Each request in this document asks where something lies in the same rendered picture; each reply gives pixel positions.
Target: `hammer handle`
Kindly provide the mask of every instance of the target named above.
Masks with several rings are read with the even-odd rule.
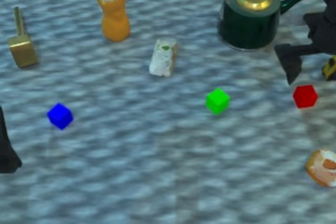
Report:
[[[23,24],[23,18],[19,7],[14,7],[14,16],[15,16],[16,32],[18,35],[22,35],[25,33],[25,27]]]

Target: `teapot spout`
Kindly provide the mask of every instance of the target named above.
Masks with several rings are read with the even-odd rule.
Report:
[[[302,0],[282,0],[280,4],[280,15],[287,12],[289,9],[291,9],[293,6],[295,6],[298,2],[301,2]]]

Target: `bottle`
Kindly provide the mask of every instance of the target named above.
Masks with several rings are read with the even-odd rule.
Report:
[[[130,22],[126,14],[126,0],[97,0],[103,18],[101,30],[104,36],[114,42],[126,39],[130,32]]]

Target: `black figurine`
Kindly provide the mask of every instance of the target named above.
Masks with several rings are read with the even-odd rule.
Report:
[[[279,44],[274,47],[289,84],[292,84],[302,71],[301,56],[322,53],[336,55],[336,0],[323,1],[327,5],[324,12],[303,16],[309,27],[308,38],[311,39],[311,44]]]
[[[4,112],[0,107],[0,173],[15,173],[21,166],[21,159],[10,144]]]

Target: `hammer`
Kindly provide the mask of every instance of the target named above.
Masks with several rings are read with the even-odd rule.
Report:
[[[17,36],[8,39],[8,46],[19,68],[38,63],[38,59],[28,34],[25,33],[24,22],[19,7],[14,8]]]

